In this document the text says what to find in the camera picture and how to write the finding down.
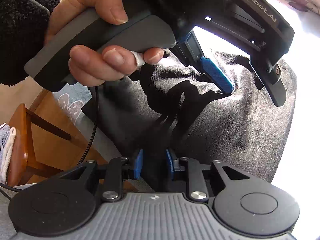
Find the screw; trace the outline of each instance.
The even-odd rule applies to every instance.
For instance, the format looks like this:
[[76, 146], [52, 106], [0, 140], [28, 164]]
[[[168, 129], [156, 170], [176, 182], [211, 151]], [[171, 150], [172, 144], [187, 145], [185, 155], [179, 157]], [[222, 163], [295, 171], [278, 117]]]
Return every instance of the screw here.
[[117, 198], [119, 195], [117, 192], [115, 191], [105, 191], [102, 196], [106, 199], [115, 199]]
[[191, 197], [194, 199], [204, 199], [207, 197], [207, 194], [202, 191], [194, 191], [191, 193]]

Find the black cable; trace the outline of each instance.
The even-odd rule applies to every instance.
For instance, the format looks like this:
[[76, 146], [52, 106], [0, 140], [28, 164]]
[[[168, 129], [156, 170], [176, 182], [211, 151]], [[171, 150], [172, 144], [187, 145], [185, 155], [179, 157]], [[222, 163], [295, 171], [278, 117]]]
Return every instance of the black cable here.
[[5, 184], [3, 184], [3, 183], [0, 183], [0, 187], [3, 187], [3, 188], [5, 188], [5, 189], [8, 189], [8, 190], [11, 190], [11, 191], [14, 191], [14, 192], [20, 192], [20, 191], [23, 190], [23, 189], [21, 189], [21, 188], [15, 188], [15, 187], [7, 186], [7, 185], [5, 185]]
[[97, 130], [97, 120], [98, 120], [98, 114], [99, 114], [99, 94], [98, 94], [98, 87], [94, 87], [94, 88], [95, 88], [95, 95], [96, 95], [96, 118], [94, 120], [94, 125], [93, 125], [93, 130], [92, 130], [92, 135], [91, 135], [90, 141], [89, 141], [88, 146], [85, 149], [81, 159], [79, 160], [78, 165], [80, 163], [82, 163], [84, 161], [85, 157], [87, 156], [87, 154], [90, 150], [90, 147], [93, 143], [93, 139], [94, 139], [94, 136], [95, 136], [96, 130]]
[[11, 198], [9, 197], [9, 195], [7, 193], [5, 193], [2, 189], [0, 189], [0, 192], [2, 195], [4, 195], [7, 199], [11, 200]]
[[[90, 138], [90, 141], [88, 143], [88, 146], [87, 148], [85, 149], [81, 159], [79, 160], [78, 162], [78, 165], [80, 163], [82, 163], [85, 159], [85, 157], [87, 156], [89, 150], [90, 150], [90, 147], [93, 143], [93, 139], [94, 139], [94, 136], [96, 134], [96, 130], [97, 130], [97, 121], [98, 121], [98, 113], [99, 113], [99, 94], [98, 94], [98, 87], [95, 87], [95, 95], [96, 95], [96, 118], [94, 120], [94, 125], [93, 125], [93, 130], [92, 130], [92, 135], [91, 135], [91, 138]], [[11, 191], [14, 191], [14, 192], [21, 192], [23, 189], [20, 189], [20, 188], [14, 188], [14, 187], [9, 187], [3, 183], [0, 183], [0, 187], [3, 187], [5, 189], [8, 189], [8, 190], [11, 190]], [[11, 198], [7, 195], [7, 193], [5, 193], [2, 189], [0, 189], [0, 193], [2, 195], [4, 195], [7, 199], [11, 200]]]

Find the finger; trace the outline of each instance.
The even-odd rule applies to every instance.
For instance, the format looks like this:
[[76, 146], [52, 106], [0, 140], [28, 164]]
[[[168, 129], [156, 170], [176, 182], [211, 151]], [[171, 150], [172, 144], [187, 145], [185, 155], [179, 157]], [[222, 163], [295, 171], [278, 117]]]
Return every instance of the finger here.
[[104, 62], [101, 54], [86, 46], [74, 46], [69, 55], [79, 68], [97, 79], [111, 81], [119, 80], [124, 76], [123, 73]]
[[148, 64], [157, 64], [162, 59], [163, 54], [163, 49], [151, 48], [143, 54], [143, 59]]
[[130, 75], [137, 70], [137, 62], [133, 53], [120, 46], [111, 45], [102, 52], [103, 60], [116, 71]]
[[45, 42], [87, 7], [95, 7], [99, 16], [109, 23], [118, 25], [128, 21], [122, 0], [63, 0], [50, 15]]
[[84, 72], [81, 68], [79, 68], [76, 65], [76, 63], [74, 63], [72, 61], [71, 58], [68, 61], [68, 65], [69, 65], [70, 73], [83, 86], [95, 87], [95, 86], [99, 86], [104, 83], [104, 80], [97, 79], [97, 78], [93, 77], [92, 75], [89, 75], [88, 73]]

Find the black fabric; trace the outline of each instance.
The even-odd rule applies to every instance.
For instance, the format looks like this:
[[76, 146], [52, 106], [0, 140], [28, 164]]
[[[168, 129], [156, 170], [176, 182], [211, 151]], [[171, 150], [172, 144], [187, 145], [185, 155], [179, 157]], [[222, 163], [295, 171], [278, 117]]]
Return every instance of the black fabric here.
[[[60, 0], [35, 0], [50, 13]], [[43, 46], [49, 16], [29, 0], [0, 0], [0, 83], [15, 85], [28, 74], [23, 67]]]
[[[265, 88], [256, 88], [249, 59], [225, 53], [214, 59], [233, 80], [232, 95], [218, 93], [204, 74], [173, 54], [143, 65], [139, 80], [135, 73], [136, 81], [124, 77], [99, 87], [98, 127], [122, 155], [144, 149], [142, 177], [157, 191], [164, 190], [169, 146], [178, 157], [207, 164], [220, 159], [269, 182], [276, 172], [291, 126], [296, 75], [280, 60], [287, 100], [275, 107]], [[83, 111], [94, 117], [92, 99]]]

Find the fingernail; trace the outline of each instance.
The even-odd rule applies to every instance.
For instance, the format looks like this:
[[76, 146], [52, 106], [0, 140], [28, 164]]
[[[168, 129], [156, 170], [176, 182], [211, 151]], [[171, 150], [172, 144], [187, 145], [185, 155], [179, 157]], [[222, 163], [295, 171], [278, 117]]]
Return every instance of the fingernail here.
[[129, 20], [122, 6], [114, 6], [110, 9], [110, 11], [117, 22], [126, 23]]
[[154, 55], [153, 57], [151, 57], [149, 60], [148, 60], [148, 63], [149, 64], [156, 64], [158, 63], [160, 60], [160, 52], [158, 52], [156, 55]]
[[124, 58], [118, 51], [116, 51], [116, 49], [108, 50], [103, 55], [103, 59], [105, 62], [113, 66], [119, 66], [124, 63]]
[[90, 61], [88, 53], [79, 46], [73, 47], [70, 50], [70, 57], [72, 60], [82, 65], [87, 65]]

